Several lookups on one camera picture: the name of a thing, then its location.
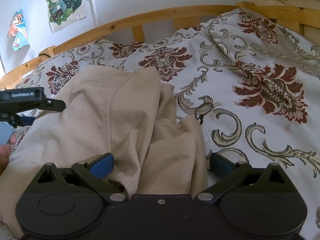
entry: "poster of blonde character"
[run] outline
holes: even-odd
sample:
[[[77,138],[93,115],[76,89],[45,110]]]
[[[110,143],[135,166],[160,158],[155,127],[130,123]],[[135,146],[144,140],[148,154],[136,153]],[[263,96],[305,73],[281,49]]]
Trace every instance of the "poster of blonde character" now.
[[[10,29],[8,32],[8,37],[10,36],[15,36],[14,42],[12,44],[12,48],[14,49],[14,51],[17,51],[23,46],[29,45],[22,9],[16,11],[12,18]]]
[[[53,33],[86,17],[83,0],[47,0],[47,2]]]

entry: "black robotic device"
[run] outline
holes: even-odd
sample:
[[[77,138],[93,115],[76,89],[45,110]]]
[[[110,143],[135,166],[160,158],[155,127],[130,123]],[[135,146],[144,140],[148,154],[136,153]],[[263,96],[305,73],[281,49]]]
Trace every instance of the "black robotic device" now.
[[[220,181],[194,198],[136,194],[130,200],[102,180],[113,164],[110,153],[66,169],[46,163],[16,206],[23,240],[303,239],[307,206],[277,163],[252,168],[212,154],[210,168]]]

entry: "beige pants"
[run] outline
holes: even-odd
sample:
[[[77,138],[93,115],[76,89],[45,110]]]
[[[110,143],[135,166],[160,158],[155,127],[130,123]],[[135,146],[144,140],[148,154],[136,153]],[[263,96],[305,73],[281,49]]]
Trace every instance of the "beige pants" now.
[[[22,236],[15,206],[44,163],[58,168],[112,152],[109,179],[129,196],[196,194],[207,187],[204,139],[193,116],[176,123],[173,87],[155,68],[123,73],[93,66],[73,77],[56,99],[62,113],[44,111],[12,154],[0,176],[0,214]]]

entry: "bed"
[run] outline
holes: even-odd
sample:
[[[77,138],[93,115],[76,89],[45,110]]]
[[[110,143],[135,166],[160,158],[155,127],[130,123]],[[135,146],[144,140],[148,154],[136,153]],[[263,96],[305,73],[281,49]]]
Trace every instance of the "bed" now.
[[[201,23],[205,15],[216,17]],[[174,35],[145,43],[142,25],[167,19],[173,19]],[[149,12],[42,51],[0,79],[0,89],[41,86],[53,98],[84,68],[133,72],[154,66],[162,82],[175,86],[177,118],[204,116],[207,159],[219,153],[253,167],[279,163],[308,206],[301,235],[320,239],[320,48],[302,28],[320,28],[318,19],[315,9],[247,2]],[[126,28],[133,31],[131,44],[104,39]],[[13,150],[29,129],[16,130]],[[215,179],[209,173],[211,184]]]

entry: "screw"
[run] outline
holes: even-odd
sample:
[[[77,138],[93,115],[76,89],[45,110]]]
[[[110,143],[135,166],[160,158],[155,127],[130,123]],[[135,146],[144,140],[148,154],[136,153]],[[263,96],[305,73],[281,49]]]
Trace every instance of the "screw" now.
[[[110,196],[110,199],[112,201],[117,201],[117,202],[121,202],[125,200],[125,195],[122,193],[114,193]]]
[[[200,193],[198,199],[201,201],[210,201],[213,199],[213,195],[210,193]]]

